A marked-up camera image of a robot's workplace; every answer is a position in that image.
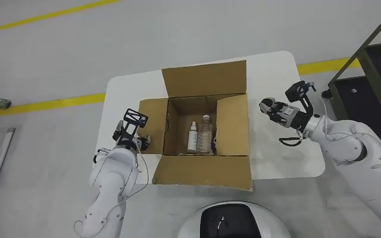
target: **yellow floor line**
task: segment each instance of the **yellow floor line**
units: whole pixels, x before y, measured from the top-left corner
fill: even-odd
[[[16,21],[13,23],[9,23],[9,24],[0,26],[0,30],[8,29],[8,28],[28,24],[28,23],[32,23],[35,21],[41,21],[41,20],[45,20],[45,19],[49,19],[49,18],[53,18],[53,17],[59,17],[61,15],[71,14],[74,12],[83,11],[83,10],[90,9],[90,8],[96,8],[96,7],[106,5],[106,4],[112,4],[112,3],[120,2],[120,1],[121,0],[101,0],[98,2],[92,2],[90,4],[85,4],[85,5],[81,5],[78,7],[73,7],[73,8],[69,8],[69,9],[65,9],[65,10],[61,10],[61,11],[56,11],[56,12],[51,12],[51,13],[47,13],[44,15],[38,15],[36,17],[31,17],[31,18],[28,18],[25,20]]]
[[[349,58],[344,58],[315,62],[311,64],[301,64],[298,65],[299,75],[303,76],[307,74],[318,74],[328,71],[338,71],[348,60]],[[355,60],[349,67],[360,67],[360,63],[357,60]],[[66,98],[46,102],[37,102],[35,104],[19,105],[10,107],[6,110],[0,109],[0,115],[12,115],[32,111],[43,111],[57,108],[72,107],[84,104],[94,104],[97,102],[103,102],[105,100],[105,95],[105,93],[99,93],[94,95],[78,96],[75,98]]]
[[[43,111],[65,107],[78,106],[83,104],[94,104],[105,101],[106,93],[94,95],[79,96],[75,98],[65,98],[46,102],[37,102],[35,104],[26,104],[10,107],[5,110],[0,110],[0,115],[13,115],[32,111]]]
[[[349,58],[343,59],[333,59],[322,62],[315,62],[310,64],[300,64],[298,65],[299,75],[306,74],[318,74],[328,71],[339,71],[344,64],[349,60]],[[348,68],[357,68],[360,67],[360,62],[356,59]]]

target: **green object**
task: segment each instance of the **green object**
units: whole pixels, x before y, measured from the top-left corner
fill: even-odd
[[[7,109],[11,105],[11,101],[7,99],[0,98],[0,109]]]

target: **tabletop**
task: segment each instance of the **tabletop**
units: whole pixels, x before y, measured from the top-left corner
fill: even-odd
[[[286,51],[251,55],[202,64],[246,60],[247,94],[249,106],[249,147],[252,179],[285,179],[317,177],[325,169],[323,154],[318,143],[309,140],[297,147],[287,147],[278,141],[280,137],[295,137],[294,129],[286,129],[264,115],[258,104],[266,97],[289,103],[285,91],[300,81],[294,57]],[[117,123],[123,119],[128,108],[139,109],[143,99],[168,98],[161,70],[119,76],[107,86],[101,125],[96,149],[115,146],[112,139]],[[302,108],[299,102],[291,103]],[[144,155],[148,164],[149,182],[161,155]],[[146,183],[146,171],[140,155],[142,170],[137,184]]]

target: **robotic arm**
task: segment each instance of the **robotic arm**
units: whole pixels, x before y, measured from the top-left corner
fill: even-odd
[[[132,193],[139,174],[137,153],[147,149],[150,138],[136,137],[138,127],[145,127],[148,117],[128,109],[124,121],[119,121],[113,139],[113,150],[102,148],[94,156],[90,184],[99,188],[98,197],[86,212],[85,219],[74,223],[74,230],[82,238],[118,238],[126,212],[126,200]],[[81,232],[76,223],[82,223]]]
[[[263,99],[260,109],[271,121],[297,130],[299,137],[279,139],[284,145],[298,146],[307,138],[319,143],[354,193],[381,218],[381,140],[364,123],[333,121],[326,115],[313,115],[306,95],[310,87],[316,92],[313,83],[304,81],[286,91],[288,100],[300,101],[306,112],[273,98]]]

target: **white spray bottle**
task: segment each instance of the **white spray bottle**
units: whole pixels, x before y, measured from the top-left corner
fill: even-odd
[[[186,151],[190,154],[195,154],[197,151],[197,127],[195,121],[192,122],[190,127],[188,136],[188,148]]]

